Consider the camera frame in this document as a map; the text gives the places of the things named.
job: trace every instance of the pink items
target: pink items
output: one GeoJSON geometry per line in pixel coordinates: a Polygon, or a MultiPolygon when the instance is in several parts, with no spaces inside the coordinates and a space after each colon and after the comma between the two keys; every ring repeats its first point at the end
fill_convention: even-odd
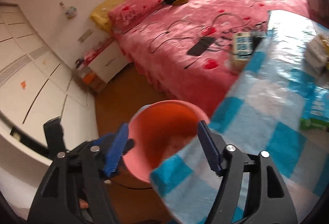
{"type": "Polygon", "coordinates": [[[309,17],[307,0],[190,0],[165,6],[115,36],[123,53],[156,89],[211,116],[239,76],[229,61],[233,34],[266,30],[269,10],[309,17]],[[187,55],[205,35],[215,37],[217,44],[200,56],[187,55]]]}
{"type": "Polygon", "coordinates": [[[135,146],[123,156],[127,169],[149,183],[150,172],[190,142],[201,120],[210,122],[205,112],[184,101],[162,101],[144,108],[129,122],[129,138],[135,146]]]}
{"type": "Polygon", "coordinates": [[[94,49],[89,50],[83,55],[83,59],[86,63],[90,63],[96,57],[96,52],[94,49]]]}
{"type": "Polygon", "coordinates": [[[149,14],[162,7],[164,0],[126,0],[109,11],[114,27],[126,32],[142,22],[149,14]]]}

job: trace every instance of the pink pillow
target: pink pillow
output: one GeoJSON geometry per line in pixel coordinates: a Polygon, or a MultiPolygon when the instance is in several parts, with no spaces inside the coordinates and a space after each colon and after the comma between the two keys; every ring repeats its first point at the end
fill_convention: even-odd
{"type": "Polygon", "coordinates": [[[161,7],[164,0],[126,0],[117,5],[108,16],[113,26],[126,32],[161,7]]]}

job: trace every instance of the orange sticker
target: orange sticker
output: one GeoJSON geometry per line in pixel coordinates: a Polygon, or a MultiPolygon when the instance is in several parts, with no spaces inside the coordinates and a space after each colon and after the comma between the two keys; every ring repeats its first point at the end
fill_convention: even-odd
{"type": "Polygon", "coordinates": [[[22,87],[23,90],[25,90],[25,88],[26,88],[26,82],[25,82],[25,80],[23,82],[21,82],[21,87],[22,87]]]}

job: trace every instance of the wall switch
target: wall switch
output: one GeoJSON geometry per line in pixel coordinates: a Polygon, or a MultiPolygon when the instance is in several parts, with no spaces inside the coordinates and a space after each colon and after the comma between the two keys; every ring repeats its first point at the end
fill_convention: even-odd
{"type": "Polygon", "coordinates": [[[91,29],[88,29],[79,39],[78,42],[83,43],[91,34],[93,31],[91,29]]]}

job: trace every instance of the pink bucket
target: pink bucket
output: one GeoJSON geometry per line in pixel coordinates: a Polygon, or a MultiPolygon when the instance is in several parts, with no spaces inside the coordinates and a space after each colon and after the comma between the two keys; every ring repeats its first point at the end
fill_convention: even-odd
{"type": "Polygon", "coordinates": [[[135,146],[123,157],[127,169],[149,183],[151,171],[190,142],[201,120],[210,122],[205,112],[185,101],[162,101],[141,110],[129,123],[135,146]]]}

